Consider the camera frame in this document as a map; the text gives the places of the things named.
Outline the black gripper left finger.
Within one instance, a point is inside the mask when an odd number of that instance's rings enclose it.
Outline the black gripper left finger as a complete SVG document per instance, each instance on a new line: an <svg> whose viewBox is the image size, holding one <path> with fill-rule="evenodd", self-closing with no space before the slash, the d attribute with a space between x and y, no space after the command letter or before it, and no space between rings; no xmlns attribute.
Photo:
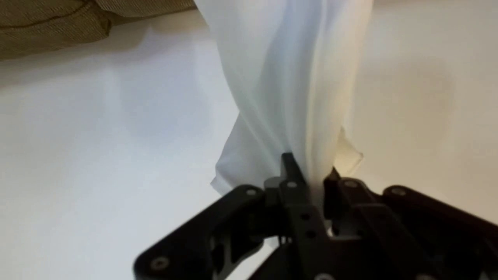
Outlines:
<svg viewBox="0 0 498 280"><path fill-rule="evenodd" d="M142 252L134 263L136 280L226 280L268 238L279 238L280 260L274 275L313 280L330 236L310 186L291 152L282 171L265 186L240 185Z"/></svg>

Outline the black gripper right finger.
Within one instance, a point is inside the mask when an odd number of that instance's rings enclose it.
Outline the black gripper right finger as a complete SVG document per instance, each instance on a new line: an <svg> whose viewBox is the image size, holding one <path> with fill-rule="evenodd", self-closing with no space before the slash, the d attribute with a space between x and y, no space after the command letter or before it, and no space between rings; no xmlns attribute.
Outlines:
<svg viewBox="0 0 498 280"><path fill-rule="evenodd" d="M336 238L360 241L375 280L498 280L498 225L403 185L374 193L333 171L325 218Z"/></svg>

